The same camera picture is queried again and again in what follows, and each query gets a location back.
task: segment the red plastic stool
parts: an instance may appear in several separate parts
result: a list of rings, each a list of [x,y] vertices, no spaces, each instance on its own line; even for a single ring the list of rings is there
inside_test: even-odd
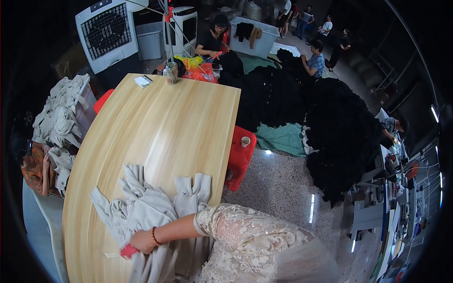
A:
[[[99,113],[99,111],[101,110],[102,106],[107,101],[107,98],[110,97],[110,95],[112,94],[113,91],[114,91],[114,89],[107,90],[107,92],[104,93],[104,95],[101,98],[99,98],[98,101],[96,101],[96,103],[93,106],[93,109],[96,112],[96,114]]]
[[[222,38],[222,41],[224,44],[228,45],[228,35],[230,34],[230,31],[227,30],[226,32],[223,33],[223,38]],[[227,52],[227,49],[223,46],[220,47],[220,51],[222,52]]]
[[[241,146],[243,137],[250,138],[250,144],[246,147]],[[241,127],[234,126],[233,142],[231,143],[230,158],[228,159],[229,171],[233,172],[231,180],[225,180],[225,185],[230,191],[237,191],[244,178],[247,168],[252,158],[253,150],[256,145],[256,136]]]

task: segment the yellow plastic bag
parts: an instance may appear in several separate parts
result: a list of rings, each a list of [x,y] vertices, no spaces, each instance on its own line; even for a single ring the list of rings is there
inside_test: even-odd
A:
[[[174,57],[176,59],[181,60],[184,63],[184,65],[186,66],[186,70],[196,68],[196,67],[198,67],[197,63],[198,63],[198,65],[200,65],[201,62],[203,62],[203,59],[199,56],[196,56],[193,58],[193,59],[195,59],[195,61],[192,58],[181,57],[179,55],[175,55]]]

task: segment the black cap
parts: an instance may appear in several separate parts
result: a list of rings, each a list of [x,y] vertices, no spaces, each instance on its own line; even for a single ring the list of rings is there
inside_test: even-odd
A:
[[[228,18],[224,14],[218,14],[214,18],[214,24],[217,25],[218,27],[226,27],[228,24]]]

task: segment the air cooler grille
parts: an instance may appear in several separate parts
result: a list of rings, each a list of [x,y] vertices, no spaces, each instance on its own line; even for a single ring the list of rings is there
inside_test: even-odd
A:
[[[126,3],[96,15],[81,28],[92,60],[132,40]]]

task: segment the white plastic bin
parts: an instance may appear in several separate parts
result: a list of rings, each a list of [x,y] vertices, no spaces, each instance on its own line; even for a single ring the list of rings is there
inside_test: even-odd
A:
[[[236,34],[237,25],[239,23],[253,24],[257,28],[263,30],[263,34],[260,39],[255,40],[253,49],[250,49],[250,41],[244,39],[243,42],[239,42],[239,37],[234,38]],[[258,56],[266,59],[269,56],[269,52],[272,49],[272,45],[276,39],[280,36],[278,28],[269,24],[254,21],[243,17],[234,17],[231,22],[231,34],[230,34],[230,48],[234,51],[249,54],[252,56]]]
[[[85,108],[83,107],[83,105],[79,103],[77,99],[74,101],[74,104],[76,106],[75,116],[77,120],[77,126],[82,132],[81,138],[76,137],[79,143],[82,143],[83,139],[85,138],[85,135],[87,134],[88,129],[93,123],[94,118],[96,118],[96,112],[93,109],[93,106],[96,103],[96,98],[94,97],[89,82],[90,77],[88,76],[88,78],[83,82],[83,86],[80,88],[78,93],[80,96],[87,100]]]
[[[164,53],[162,22],[141,24],[135,27],[139,44],[139,59],[160,59]]]

